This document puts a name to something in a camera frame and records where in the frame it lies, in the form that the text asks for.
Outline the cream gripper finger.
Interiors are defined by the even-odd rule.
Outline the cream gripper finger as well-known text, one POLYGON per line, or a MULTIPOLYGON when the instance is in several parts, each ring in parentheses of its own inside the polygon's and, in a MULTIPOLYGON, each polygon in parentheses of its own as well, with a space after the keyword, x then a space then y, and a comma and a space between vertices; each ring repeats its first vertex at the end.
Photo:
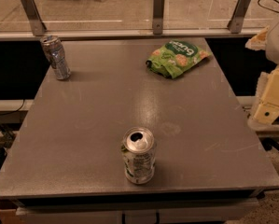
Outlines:
POLYGON ((279 117, 279 65, 269 74, 260 74, 256 97, 252 118, 262 124, 273 124, 279 117))
POLYGON ((245 47, 247 49, 252 49, 252 50, 265 50, 268 31, 269 31, 269 26, 263 28, 258 34, 251 37, 245 43, 245 47))

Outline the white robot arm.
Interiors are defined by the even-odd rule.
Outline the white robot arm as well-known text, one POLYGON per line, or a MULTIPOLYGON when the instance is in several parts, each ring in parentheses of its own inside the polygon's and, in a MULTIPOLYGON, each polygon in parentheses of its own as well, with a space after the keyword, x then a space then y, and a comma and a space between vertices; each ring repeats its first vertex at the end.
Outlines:
POLYGON ((251 109, 252 120, 272 125, 279 117, 279 14, 269 26, 250 38, 245 46, 252 50, 264 50, 266 58, 276 64, 269 74, 260 74, 256 101, 251 109))

